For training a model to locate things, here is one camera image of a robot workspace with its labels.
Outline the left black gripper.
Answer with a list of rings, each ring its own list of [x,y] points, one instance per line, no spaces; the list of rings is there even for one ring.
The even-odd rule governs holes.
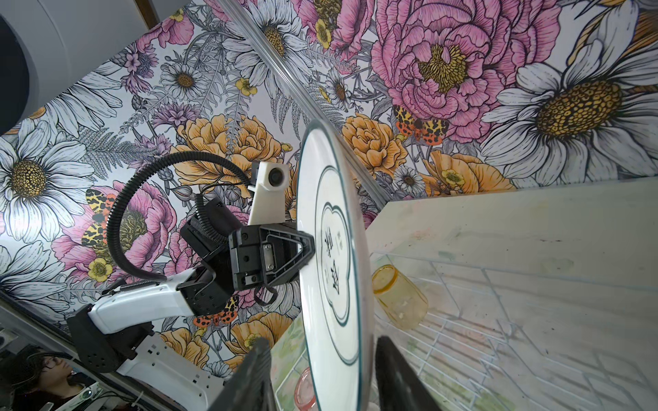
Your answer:
[[[238,291],[293,281],[315,255],[310,234],[286,224],[244,225],[220,200],[203,197],[195,199],[182,238],[200,258],[179,285],[196,316],[219,313]],[[208,410],[272,410],[271,367],[269,342],[259,337]]]

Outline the amber glass cup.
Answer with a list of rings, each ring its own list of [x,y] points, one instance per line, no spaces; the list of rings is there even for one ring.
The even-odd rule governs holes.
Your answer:
[[[428,313],[426,296],[394,265],[375,270],[372,287],[380,307],[399,330],[416,328]]]

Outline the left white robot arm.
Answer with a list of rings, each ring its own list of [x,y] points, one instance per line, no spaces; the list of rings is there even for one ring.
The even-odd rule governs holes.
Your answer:
[[[223,379],[185,361],[156,336],[170,317],[213,320],[243,290],[272,291],[295,279],[315,254],[315,239],[285,224],[244,225],[219,200],[199,200],[183,239],[200,264],[171,277],[140,274],[68,321],[82,363],[138,379],[188,410],[271,410],[270,350],[258,338],[246,369]]]

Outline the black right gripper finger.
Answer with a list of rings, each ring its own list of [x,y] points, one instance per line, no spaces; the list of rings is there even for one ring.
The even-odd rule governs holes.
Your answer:
[[[384,411],[440,411],[392,339],[381,336],[375,350],[375,378]]]

